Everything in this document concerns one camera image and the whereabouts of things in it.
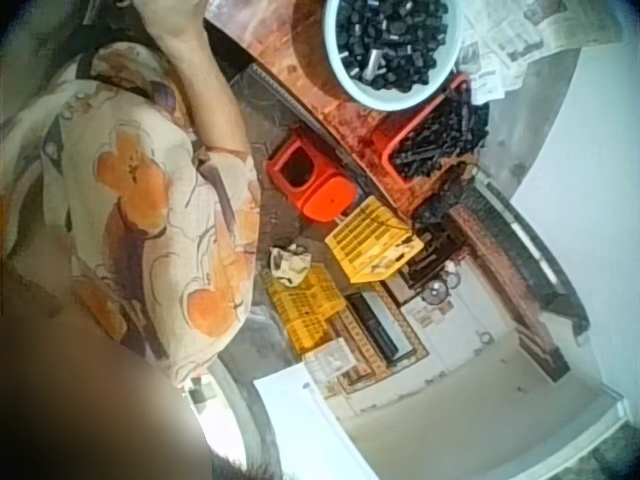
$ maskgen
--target hand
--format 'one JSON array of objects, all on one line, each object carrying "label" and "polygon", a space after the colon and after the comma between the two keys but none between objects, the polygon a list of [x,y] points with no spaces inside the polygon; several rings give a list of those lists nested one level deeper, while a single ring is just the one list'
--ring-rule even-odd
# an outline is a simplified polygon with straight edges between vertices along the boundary
[{"label": "hand", "polygon": [[164,50],[199,42],[207,0],[133,0],[149,34]]}]

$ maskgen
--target person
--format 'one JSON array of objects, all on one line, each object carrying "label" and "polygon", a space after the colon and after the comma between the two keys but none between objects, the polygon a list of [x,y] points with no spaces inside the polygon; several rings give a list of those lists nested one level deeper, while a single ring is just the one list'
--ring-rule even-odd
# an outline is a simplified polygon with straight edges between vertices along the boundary
[{"label": "person", "polygon": [[[157,50],[84,52],[2,124],[0,388],[15,478],[211,478],[175,386],[249,311],[260,189],[206,1],[134,5]],[[214,478],[273,478],[214,460]]]}]

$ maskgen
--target newspaper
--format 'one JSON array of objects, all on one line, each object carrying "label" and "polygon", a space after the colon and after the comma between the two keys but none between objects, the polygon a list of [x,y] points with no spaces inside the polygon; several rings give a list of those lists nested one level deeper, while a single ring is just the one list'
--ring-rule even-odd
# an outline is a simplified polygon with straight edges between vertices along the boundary
[{"label": "newspaper", "polygon": [[622,38],[609,0],[463,1],[458,68],[470,76],[476,104],[520,88],[534,60]]}]

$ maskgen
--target floral dress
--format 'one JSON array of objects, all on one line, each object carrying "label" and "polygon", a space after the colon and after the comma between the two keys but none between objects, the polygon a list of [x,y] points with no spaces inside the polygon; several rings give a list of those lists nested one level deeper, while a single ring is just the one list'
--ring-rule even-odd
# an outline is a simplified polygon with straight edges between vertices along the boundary
[{"label": "floral dress", "polygon": [[79,301],[180,384],[246,318],[260,199],[252,158],[200,145],[176,84],[160,55],[132,43],[66,68],[2,125],[0,239],[4,259],[41,182],[45,223],[72,241]]}]

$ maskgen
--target white bowl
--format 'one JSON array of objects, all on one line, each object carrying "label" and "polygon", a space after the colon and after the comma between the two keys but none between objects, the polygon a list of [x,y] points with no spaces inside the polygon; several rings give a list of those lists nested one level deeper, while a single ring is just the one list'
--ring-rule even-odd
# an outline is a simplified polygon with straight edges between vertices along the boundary
[{"label": "white bowl", "polygon": [[429,98],[440,88],[451,73],[462,44],[463,11],[460,0],[444,0],[444,3],[449,7],[449,13],[444,16],[444,21],[449,28],[444,45],[441,45],[434,54],[437,65],[429,71],[429,85],[414,85],[407,93],[395,89],[374,90],[349,77],[338,55],[338,41],[336,39],[336,23],[340,2],[341,0],[327,0],[324,10],[324,43],[331,68],[349,95],[367,107],[391,112],[413,107]]}]

